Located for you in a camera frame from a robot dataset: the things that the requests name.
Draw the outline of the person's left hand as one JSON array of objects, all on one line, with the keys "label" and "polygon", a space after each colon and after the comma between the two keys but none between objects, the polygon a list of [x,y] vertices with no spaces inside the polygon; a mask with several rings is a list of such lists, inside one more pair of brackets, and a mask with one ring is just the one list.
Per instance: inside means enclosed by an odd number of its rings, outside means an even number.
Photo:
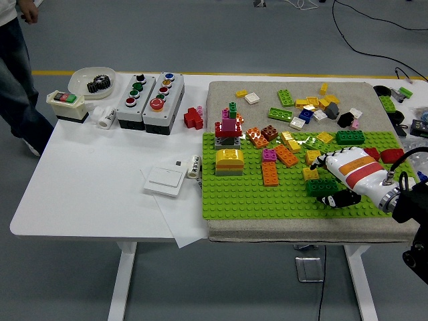
[{"label": "person's left hand", "polygon": [[31,25],[38,22],[39,9],[34,0],[18,0],[18,6],[21,10],[21,18],[27,24]]}]

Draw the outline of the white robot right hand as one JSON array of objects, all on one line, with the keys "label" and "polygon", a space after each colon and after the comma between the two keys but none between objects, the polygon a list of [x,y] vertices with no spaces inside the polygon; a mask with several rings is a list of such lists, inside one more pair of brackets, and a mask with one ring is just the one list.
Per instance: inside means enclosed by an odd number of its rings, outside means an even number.
[{"label": "white robot right hand", "polygon": [[348,147],[318,156],[310,168],[317,167],[327,169],[346,187],[332,195],[318,197],[321,203],[343,208],[359,203],[365,195],[381,211],[394,211],[401,193],[398,182],[362,148]]}]

